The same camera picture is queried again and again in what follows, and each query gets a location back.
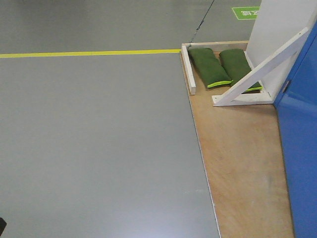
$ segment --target white wooden frame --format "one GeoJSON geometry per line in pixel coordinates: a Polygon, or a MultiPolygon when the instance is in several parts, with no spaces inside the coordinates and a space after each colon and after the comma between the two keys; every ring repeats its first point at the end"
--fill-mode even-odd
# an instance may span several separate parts
{"type": "MultiPolygon", "coordinates": [[[[288,42],[277,49],[272,55],[267,57],[258,66],[253,67],[251,60],[249,59],[247,53],[246,59],[250,65],[252,71],[243,77],[238,83],[228,89],[222,95],[212,96],[214,106],[233,106],[233,105],[252,105],[252,104],[272,104],[273,98],[265,90],[261,90],[260,93],[242,94],[249,87],[251,87],[256,82],[261,83],[261,79],[270,73],[273,69],[283,63],[290,56],[298,52],[309,32],[309,29],[305,27],[302,31],[292,37],[288,42]]],[[[219,52],[228,49],[243,49],[245,50],[247,42],[211,42],[211,43],[192,43],[192,44],[182,44],[181,55],[184,63],[184,70],[186,78],[188,81],[189,92],[191,95],[196,93],[196,84],[193,76],[192,67],[188,57],[188,48],[201,48],[210,47],[214,52],[219,52]]]]}

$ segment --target black object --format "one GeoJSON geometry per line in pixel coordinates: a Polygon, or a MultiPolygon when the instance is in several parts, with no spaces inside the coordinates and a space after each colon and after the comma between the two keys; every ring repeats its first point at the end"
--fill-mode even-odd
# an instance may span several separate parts
{"type": "Polygon", "coordinates": [[[0,217],[0,236],[1,236],[2,232],[3,232],[4,229],[5,229],[5,226],[6,226],[5,220],[0,217]]]}

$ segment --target white wooden strut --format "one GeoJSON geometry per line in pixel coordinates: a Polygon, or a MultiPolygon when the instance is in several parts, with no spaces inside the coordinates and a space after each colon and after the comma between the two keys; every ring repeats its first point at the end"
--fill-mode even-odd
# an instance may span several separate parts
{"type": "Polygon", "coordinates": [[[187,47],[186,45],[182,45],[181,56],[183,58],[184,68],[185,68],[185,76],[187,76],[188,89],[190,95],[196,94],[196,84],[194,80],[192,66],[190,64],[187,47]]]}
{"type": "Polygon", "coordinates": [[[260,81],[264,76],[283,63],[290,56],[299,51],[306,39],[309,29],[305,27],[298,34],[292,37],[272,55],[256,66],[250,73],[244,76],[239,82],[233,85],[222,95],[212,97],[214,106],[232,106],[248,104],[273,103],[271,96],[266,91],[257,94],[242,94],[249,87],[260,81]]]}

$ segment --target green sign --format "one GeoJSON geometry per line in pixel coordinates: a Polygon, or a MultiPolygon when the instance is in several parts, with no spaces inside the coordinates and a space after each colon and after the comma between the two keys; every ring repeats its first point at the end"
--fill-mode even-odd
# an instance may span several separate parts
{"type": "Polygon", "coordinates": [[[238,20],[254,20],[258,16],[259,6],[233,7],[234,14],[238,20]]]}

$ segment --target white wall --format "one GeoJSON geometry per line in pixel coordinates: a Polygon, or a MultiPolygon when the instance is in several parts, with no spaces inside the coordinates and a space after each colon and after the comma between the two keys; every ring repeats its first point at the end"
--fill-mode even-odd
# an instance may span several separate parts
{"type": "MultiPolygon", "coordinates": [[[[247,53],[254,66],[260,64],[304,27],[312,28],[317,16],[317,0],[262,0],[247,53]]],[[[262,79],[275,99],[298,54],[262,79]]]]}

